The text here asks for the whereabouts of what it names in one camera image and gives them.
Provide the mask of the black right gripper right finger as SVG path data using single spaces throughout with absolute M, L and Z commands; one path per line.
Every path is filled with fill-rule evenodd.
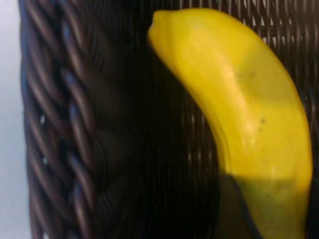
M 319 239 L 319 195 L 311 194 L 306 226 L 307 239 Z

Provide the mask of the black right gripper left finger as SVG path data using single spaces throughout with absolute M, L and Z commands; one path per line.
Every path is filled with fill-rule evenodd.
M 219 177 L 219 239 L 260 239 L 239 185 L 230 175 Z

